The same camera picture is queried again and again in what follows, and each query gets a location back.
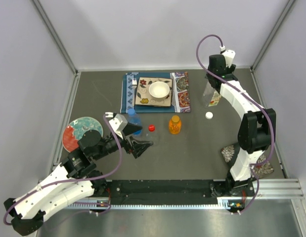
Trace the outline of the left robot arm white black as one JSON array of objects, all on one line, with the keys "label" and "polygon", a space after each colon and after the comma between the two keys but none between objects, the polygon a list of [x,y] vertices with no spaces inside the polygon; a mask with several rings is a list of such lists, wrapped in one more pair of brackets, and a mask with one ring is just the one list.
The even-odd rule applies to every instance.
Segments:
[{"label": "left robot arm white black", "polygon": [[[139,125],[118,122],[117,126],[117,130],[109,128],[111,134],[106,138],[97,130],[86,131],[78,140],[78,147],[45,179],[26,194],[4,202],[3,223],[21,236],[27,236],[61,209],[82,198],[103,195],[107,189],[106,178],[122,164],[123,151],[138,158],[154,144],[126,137],[140,130]],[[94,162],[114,152],[119,153],[116,167],[106,174],[96,170]]]}]

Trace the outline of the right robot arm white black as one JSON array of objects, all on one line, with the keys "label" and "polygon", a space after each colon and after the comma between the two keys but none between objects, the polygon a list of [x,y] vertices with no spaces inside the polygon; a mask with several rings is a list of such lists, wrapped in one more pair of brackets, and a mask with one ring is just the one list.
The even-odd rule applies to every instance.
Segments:
[{"label": "right robot arm white black", "polygon": [[246,189],[252,180],[254,164],[275,142],[275,110],[265,109],[254,101],[242,88],[234,70],[235,65],[228,66],[223,54],[209,57],[207,78],[211,87],[230,103],[241,119],[225,183],[211,185],[215,197],[235,196]]}]

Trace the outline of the white bottle cap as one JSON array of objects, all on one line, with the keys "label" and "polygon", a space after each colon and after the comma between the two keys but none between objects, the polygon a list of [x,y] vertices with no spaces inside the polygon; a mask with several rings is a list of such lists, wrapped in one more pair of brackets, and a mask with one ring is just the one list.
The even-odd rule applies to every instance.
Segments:
[{"label": "white bottle cap", "polygon": [[213,118],[213,113],[212,112],[206,112],[205,117],[206,119],[212,119]]}]

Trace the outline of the large clear juice bottle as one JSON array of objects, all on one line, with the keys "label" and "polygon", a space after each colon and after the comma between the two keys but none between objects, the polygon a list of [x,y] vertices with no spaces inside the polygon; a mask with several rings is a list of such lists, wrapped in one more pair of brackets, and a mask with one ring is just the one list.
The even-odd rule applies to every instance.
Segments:
[{"label": "large clear juice bottle", "polygon": [[209,79],[205,77],[206,86],[202,95],[203,104],[205,107],[217,106],[220,102],[221,95],[212,88]]}]

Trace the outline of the orange juice bottle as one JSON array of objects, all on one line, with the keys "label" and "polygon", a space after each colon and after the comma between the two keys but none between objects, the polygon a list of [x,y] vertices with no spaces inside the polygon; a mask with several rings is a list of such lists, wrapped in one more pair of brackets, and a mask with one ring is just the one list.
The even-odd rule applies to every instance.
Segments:
[{"label": "orange juice bottle", "polygon": [[181,131],[181,120],[179,116],[174,115],[169,121],[169,131],[171,134],[176,135]]}]

